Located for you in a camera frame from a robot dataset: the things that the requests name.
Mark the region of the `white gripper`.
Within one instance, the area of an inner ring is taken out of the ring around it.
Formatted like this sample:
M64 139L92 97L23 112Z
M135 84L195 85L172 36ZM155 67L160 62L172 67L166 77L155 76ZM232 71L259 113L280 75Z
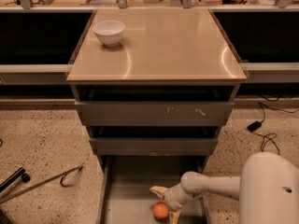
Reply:
M158 198L164 199L168 207L172 210L169 212L169 224L178 224L179 210L184 204L192 200L192 195L181 184L177 184L169 189L161 186L152 186L149 191L154 193Z

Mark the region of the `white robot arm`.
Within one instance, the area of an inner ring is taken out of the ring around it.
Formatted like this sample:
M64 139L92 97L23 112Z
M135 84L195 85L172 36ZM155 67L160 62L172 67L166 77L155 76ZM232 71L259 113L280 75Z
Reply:
M171 188L149 190L165 201L171 224L186 203L207 192L238 200L239 224L299 224L299 168L270 152L250 156L239 176L187 172Z

